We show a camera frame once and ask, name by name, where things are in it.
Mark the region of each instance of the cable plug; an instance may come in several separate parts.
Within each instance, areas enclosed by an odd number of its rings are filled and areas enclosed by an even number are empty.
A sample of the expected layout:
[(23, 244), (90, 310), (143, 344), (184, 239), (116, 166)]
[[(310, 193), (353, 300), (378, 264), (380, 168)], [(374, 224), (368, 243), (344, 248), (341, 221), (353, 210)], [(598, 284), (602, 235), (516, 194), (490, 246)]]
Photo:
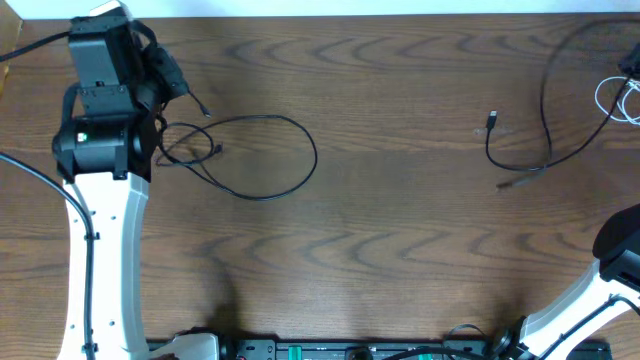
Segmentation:
[(196, 94), (194, 94), (191, 90), (189, 90), (189, 95), (193, 98), (193, 100), (196, 101), (196, 103), (198, 103), (198, 106), (200, 107), (200, 111), (202, 112), (202, 115), (204, 115), (207, 118), (211, 118), (211, 112), (209, 111), (209, 109), (207, 109), (206, 106), (204, 106), (204, 104), (200, 101), (200, 99), (196, 97)]
[(223, 144), (217, 144), (215, 146), (215, 148), (213, 149), (213, 155), (222, 153), (222, 145)]
[(487, 118), (487, 131), (493, 130), (496, 126), (496, 122), (498, 121), (498, 112), (496, 110), (491, 110), (489, 112), (489, 117)]
[(534, 172), (533, 174), (529, 174), (529, 175), (525, 175), (525, 176), (521, 176), (519, 178), (510, 180), (510, 181), (505, 181), (502, 182), (500, 184), (496, 185), (496, 192), (503, 192), (505, 190), (509, 190), (511, 188), (514, 187), (518, 187), (518, 186), (522, 186), (522, 185), (526, 185), (530, 182), (532, 182), (533, 180), (536, 180), (537, 178), (541, 177), (542, 175), (544, 175), (544, 173), (547, 171), (547, 168), (543, 168), (542, 170), (538, 170), (536, 172)]

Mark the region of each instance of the wood grain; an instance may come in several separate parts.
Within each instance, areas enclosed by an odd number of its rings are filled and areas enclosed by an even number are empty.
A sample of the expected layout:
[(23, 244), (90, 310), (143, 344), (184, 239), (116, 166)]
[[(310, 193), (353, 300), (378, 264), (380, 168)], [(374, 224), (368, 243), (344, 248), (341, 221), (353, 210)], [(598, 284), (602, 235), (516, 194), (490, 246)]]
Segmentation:
[[(477, 129), (497, 109), (495, 156), (540, 159), (546, 59), (574, 29), (609, 18), (622, 17), (147, 21), (217, 118), (290, 116), (313, 134), (320, 162), (304, 188), (268, 203), (154, 169), (142, 237), (146, 334), (209, 325), (282, 338), (439, 338), (459, 323), (492, 332), (549, 303), (589, 264), (602, 223), (640, 200), (640, 132), (611, 124), (580, 156), (496, 193), (513, 174), (489, 164)], [(66, 27), (28, 22), (20, 42)], [(599, 123), (593, 90), (639, 33), (598, 27), (561, 54), (546, 97), (558, 154)], [(2, 150), (53, 176), (50, 142), (74, 81), (63, 42), (15, 60), (0, 101)], [(167, 116), (207, 123), (188, 98)], [(282, 124), (213, 136), (225, 151), (207, 166), (238, 190), (282, 190), (308, 170), (308, 142)], [(66, 314), (63, 202), (0, 169), (0, 358), (52, 358)], [(635, 359), (638, 331), (625, 315), (596, 337), (616, 359)]]

